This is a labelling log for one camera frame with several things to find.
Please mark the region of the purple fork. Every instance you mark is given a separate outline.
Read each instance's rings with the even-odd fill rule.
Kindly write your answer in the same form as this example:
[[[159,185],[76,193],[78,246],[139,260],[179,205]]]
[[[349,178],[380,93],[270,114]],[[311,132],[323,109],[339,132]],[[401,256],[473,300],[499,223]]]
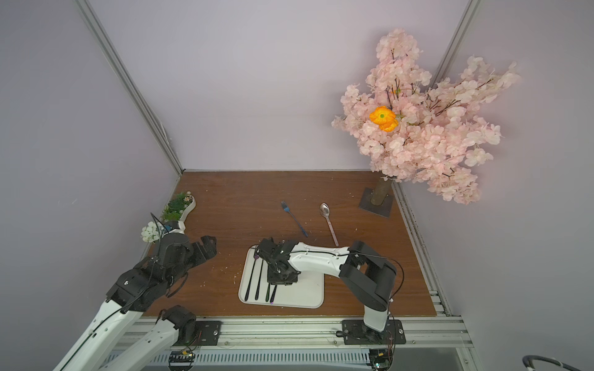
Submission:
[[[252,280],[253,280],[253,276],[254,276],[254,271],[255,271],[255,266],[256,266],[256,261],[258,260],[259,256],[258,256],[258,252],[257,250],[253,249],[253,253],[252,253],[252,267],[249,270],[249,278],[247,280],[247,287],[244,293],[244,300],[247,301],[249,300],[249,295],[250,295],[250,291],[251,291],[251,286],[252,286]]]

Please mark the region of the purple spoon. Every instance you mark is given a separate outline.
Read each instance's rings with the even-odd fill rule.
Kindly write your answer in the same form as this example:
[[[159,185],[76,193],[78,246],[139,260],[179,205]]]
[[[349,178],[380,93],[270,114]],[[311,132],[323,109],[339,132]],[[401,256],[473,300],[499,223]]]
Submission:
[[[260,261],[260,268],[259,268],[259,272],[258,272],[258,281],[257,281],[257,285],[256,285],[256,292],[255,292],[255,297],[254,300],[258,301],[260,298],[260,291],[261,291],[261,278],[262,278],[262,272],[264,269],[264,261],[261,260]]]
[[[271,298],[270,298],[270,300],[269,300],[269,303],[270,303],[270,304],[274,303],[274,301],[275,301],[275,296],[276,296],[276,292],[277,292],[277,287],[278,287],[278,285],[275,285],[275,286],[274,286],[274,288],[273,288],[273,290],[272,290],[272,295],[271,295]]]

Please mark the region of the rainbow iridescent fork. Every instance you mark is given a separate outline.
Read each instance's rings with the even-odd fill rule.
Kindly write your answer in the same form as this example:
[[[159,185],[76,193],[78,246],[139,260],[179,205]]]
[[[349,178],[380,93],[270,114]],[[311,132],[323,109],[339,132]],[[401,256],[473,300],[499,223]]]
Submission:
[[[271,292],[271,284],[268,283],[268,287],[267,287],[267,291],[266,291],[266,295],[265,295],[265,302],[269,302],[269,300],[270,300],[270,292]]]

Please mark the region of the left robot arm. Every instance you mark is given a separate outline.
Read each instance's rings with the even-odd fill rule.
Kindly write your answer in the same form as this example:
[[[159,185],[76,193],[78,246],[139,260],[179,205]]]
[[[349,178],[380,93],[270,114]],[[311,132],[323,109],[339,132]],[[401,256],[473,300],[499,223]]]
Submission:
[[[161,237],[153,255],[123,273],[111,287],[88,328],[57,364],[58,370],[141,370],[173,346],[174,370],[189,370],[199,346],[218,342],[221,323],[198,322],[180,305],[166,309],[138,341],[113,360],[108,356],[120,338],[162,297],[170,298],[185,284],[188,273],[217,254],[215,237],[190,242],[182,232]]]

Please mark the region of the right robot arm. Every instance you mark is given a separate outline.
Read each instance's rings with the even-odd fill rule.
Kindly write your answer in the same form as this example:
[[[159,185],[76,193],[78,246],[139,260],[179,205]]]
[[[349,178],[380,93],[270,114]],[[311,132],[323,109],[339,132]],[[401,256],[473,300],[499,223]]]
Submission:
[[[264,239],[255,253],[268,265],[267,281],[272,285],[295,284],[306,272],[340,278],[363,304],[365,328],[378,334],[386,330],[397,268],[364,242],[327,248]]]

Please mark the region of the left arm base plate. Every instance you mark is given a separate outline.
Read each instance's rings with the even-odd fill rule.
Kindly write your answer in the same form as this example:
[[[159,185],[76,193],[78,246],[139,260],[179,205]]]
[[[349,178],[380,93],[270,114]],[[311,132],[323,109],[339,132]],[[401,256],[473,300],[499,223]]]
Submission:
[[[184,325],[179,331],[175,346],[198,347],[216,346],[221,335],[221,321],[194,321]]]

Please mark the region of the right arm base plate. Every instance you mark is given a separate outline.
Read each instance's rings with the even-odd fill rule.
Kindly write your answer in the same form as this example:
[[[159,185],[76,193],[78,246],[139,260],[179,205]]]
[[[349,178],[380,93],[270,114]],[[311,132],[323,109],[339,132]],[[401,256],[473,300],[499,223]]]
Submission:
[[[345,345],[404,345],[407,343],[402,322],[389,319],[385,330],[378,332],[365,326],[362,319],[346,319],[341,322],[341,329],[335,332]]]

